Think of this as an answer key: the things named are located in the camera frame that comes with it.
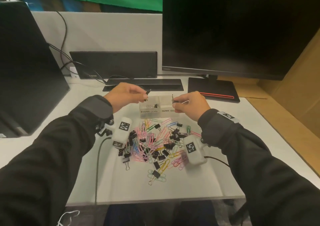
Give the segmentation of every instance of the black monitor screen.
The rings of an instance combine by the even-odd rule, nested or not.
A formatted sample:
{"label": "black monitor screen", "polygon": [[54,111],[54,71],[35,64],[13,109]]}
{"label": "black monitor screen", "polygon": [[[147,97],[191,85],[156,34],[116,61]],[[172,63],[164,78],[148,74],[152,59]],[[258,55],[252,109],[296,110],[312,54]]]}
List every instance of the black monitor screen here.
{"label": "black monitor screen", "polygon": [[320,0],[163,0],[163,70],[281,80],[320,27]]}

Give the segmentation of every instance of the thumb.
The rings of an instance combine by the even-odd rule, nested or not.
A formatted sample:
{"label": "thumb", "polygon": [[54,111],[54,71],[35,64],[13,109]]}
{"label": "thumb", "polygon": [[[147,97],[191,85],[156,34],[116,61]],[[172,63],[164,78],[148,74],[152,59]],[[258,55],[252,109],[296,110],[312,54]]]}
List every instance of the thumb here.
{"label": "thumb", "polygon": [[186,110],[186,106],[187,106],[188,104],[181,104],[181,103],[173,103],[172,104],[172,107],[174,108],[174,109],[176,109],[176,110],[180,110],[180,111],[182,111],[182,112],[185,112],[185,110]]}
{"label": "thumb", "polygon": [[144,102],[145,99],[147,99],[148,96],[146,94],[130,94],[130,101],[131,103],[138,103],[138,102]]}

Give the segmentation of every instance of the desk surface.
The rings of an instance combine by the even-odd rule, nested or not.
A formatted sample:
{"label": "desk surface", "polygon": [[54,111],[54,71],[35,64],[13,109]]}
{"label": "desk surface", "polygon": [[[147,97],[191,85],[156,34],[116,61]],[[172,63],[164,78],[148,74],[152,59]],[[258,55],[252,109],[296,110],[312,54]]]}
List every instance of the desk surface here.
{"label": "desk surface", "polygon": [[[188,89],[187,77],[179,76],[178,78],[182,79],[186,92]],[[69,93],[33,135],[0,140],[0,167],[5,166],[15,155],[32,144],[33,140],[50,121],[68,114],[77,104],[90,95],[105,94],[102,92],[102,86],[92,87],[70,84],[70,88]],[[173,93],[174,96],[178,96],[185,92],[170,92],[170,94]],[[154,96],[167,94],[168,92],[150,93],[150,95]],[[225,111],[237,117],[246,129],[258,135],[266,143],[275,157],[283,160],[300,175],[320,188],[319,177],[245,98],[240,100],[241,102],[238,104],[211,100],[208,103],[212,108]],[[121,109],[115,114],[115,120],[117,121],[122,116],[130,117],[135,124],[138,124],[140,121],[138,104],[131,104]],[[200,133],[197,123],[191,121],[184,114],[181,114],[178,121],[182,124],[190,125],[193,131]],[[94,147],[83,157],[68,205],[85,205],[94,202],[97,152],[103,139],[98,136],[96,138]],[[102,146],[98,176],[98,203],[100,204],[150,202],[169,199],[244,197],[230,169],[218,161],[208,159],[206,164],[198,168],[184,168],[181,171],[177,168],[166,170],[164,172],[167,179],[165,183],[154,181],[154,184],[149,186],[147,172],[149,169],[153,169],[153,165],[130,161],[130,170],[126,171],[117,152],[118,150],[112,148],[108,140]],[[205,148],[205,152],[206,155],[214,156],[227,162],[226,157],[217,148]]]}

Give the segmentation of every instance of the computer tower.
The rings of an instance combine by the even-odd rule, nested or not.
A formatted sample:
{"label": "computer tower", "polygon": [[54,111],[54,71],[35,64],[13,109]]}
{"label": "computer tower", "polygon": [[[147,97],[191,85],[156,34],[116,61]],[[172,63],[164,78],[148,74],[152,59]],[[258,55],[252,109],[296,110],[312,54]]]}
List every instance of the computer tower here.
{"label": "computer tower", "polygon": [[69,90],[24,2],[0,2],[0,137],[32,134]]}

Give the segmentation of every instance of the monitor stand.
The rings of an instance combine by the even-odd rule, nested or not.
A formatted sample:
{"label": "monitor stand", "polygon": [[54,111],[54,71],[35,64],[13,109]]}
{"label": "monitor stand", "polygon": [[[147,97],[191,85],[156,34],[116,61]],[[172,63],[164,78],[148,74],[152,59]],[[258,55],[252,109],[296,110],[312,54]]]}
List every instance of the monitor stand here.
{"label": "monitor stand", "polygon": [[188,92],[199,91],[206,99],[239,103],[232,81],[218,80],[217,75],[206,78],[189,78]]}

